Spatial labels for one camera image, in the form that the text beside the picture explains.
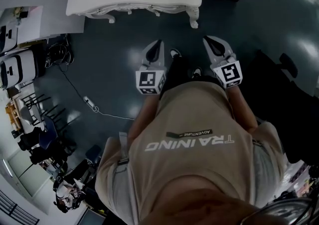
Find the white cable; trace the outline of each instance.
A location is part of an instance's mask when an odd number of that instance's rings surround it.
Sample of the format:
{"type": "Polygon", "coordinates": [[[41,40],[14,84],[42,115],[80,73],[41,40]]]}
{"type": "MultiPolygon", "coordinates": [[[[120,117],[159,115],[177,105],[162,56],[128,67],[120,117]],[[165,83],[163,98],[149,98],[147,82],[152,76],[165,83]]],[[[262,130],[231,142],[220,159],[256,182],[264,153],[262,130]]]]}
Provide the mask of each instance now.
{"type": "Polygon", "coordinates": [[[93,112],[95,113],[100,113],[101,115],[105,115],[105,116],[110,116],[110,117],[114,117],[114,118],[120,118],[120,119],[130,119],[130,120],[135,120],[135,119],[132,119],[132,118],[128,118],[128,117],[120,117],[120,116],[116,116],[116,115],[111,115],[111,114],[107,114],[107,113],[102,113],[100,112],[100,109],[98,106],[95,106],[91,101],[88,102],[87,100],[85,100],[85,98],[87,97],[84,97],[84,102],[92,109],[93,112]]]}

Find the black sneaker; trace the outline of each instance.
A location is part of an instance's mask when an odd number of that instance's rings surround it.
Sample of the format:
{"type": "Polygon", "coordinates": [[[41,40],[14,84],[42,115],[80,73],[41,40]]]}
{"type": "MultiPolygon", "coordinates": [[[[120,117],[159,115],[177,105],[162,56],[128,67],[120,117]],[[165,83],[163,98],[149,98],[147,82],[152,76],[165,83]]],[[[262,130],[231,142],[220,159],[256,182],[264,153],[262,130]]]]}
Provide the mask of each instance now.
{"type": "Polygon", "coordinates": [[[202,70],[200,67],[195,68],[195,70],[193,71],[193,76],[192,78],[197,78],[200,77],[202,75],[202,70]]]}
{"type": "Polygon", "coordinates": [[[181,57],[180,52],[178,50],[176,50],[176,49],[171,49],[169,53],[170,53],[172,58],[174,58],[175,56],[181,57]]]}

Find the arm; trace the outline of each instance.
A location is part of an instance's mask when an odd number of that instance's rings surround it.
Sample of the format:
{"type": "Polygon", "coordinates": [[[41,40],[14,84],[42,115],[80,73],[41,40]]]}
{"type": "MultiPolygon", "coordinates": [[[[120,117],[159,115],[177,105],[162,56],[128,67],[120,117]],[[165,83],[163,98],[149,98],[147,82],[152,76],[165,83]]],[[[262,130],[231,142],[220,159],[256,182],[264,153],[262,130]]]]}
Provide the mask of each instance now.
{"type": "Polygon", "coordinates": [[[233,107],[236,121],[248,132],[252,133],[258,127],[256,118],[249,108],[238,86],[226,89],[229,102],[233,107]]]}
{"type": "Polygon", "coordinates": [[[133,122],[128,133],[128,146],[131,146],[135,138],[154,120],[159,104],[159,95],[149,95],[146,97],[139,115],[133,122]]]}

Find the dark gray floor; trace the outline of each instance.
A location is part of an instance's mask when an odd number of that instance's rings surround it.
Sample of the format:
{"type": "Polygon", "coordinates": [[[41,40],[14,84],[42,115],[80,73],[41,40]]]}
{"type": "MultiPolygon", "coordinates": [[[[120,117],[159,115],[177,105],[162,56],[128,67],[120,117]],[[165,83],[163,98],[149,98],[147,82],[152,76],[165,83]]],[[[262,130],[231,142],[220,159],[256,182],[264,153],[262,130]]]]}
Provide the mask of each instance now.
{"type": "MultiPolygon", "coordinates": [[[[101,112],[135,117],[144,99],[135,87],[140,52],[162,39],[167,55],[175,47],[193,67],[207,68],[202,37],[214,35],[230,43],[243,69],[258,49],[275,62],[287,53],[299,70],[295,82],[313,95],[319,75],[318,12],[318,0],[203,0],[199,29],[190,27],[186,13],[156,17],[146,10],[134,10],[132,15],[115,12],[115,24],[87,18],[85,32],[71,35],[75,61],[66,74],[80,95],[88,96],[101,112]]],[[[78,144],[77,161],[93,144],[103,147],[109,136],[127,131],[131,124],[92,112],[56,67],[35,85],[39,93],[52,96],[54,104],[67,108],[65,120],[77,117],[67,128],[78,144]]]]}

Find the glasses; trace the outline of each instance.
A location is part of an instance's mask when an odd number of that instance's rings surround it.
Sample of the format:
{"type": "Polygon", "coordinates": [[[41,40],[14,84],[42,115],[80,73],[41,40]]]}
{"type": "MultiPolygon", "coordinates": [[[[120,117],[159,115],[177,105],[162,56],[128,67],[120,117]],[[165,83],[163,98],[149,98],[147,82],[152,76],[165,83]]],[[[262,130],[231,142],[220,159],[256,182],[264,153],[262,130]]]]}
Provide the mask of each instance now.
{"type": "Polygon", "coordinates": [[[245,217],[241,221],[240,225],[258,224],[257,221],[266,220],[266,216],[280,218],[277,219],[276,222],[269,222],[269,224],[296,225],[300,220],[311,220],[316,209],[316,204],[317,198],[314,200],[309,198],[281,200],[271,205],[268,205],[245,217]]]}

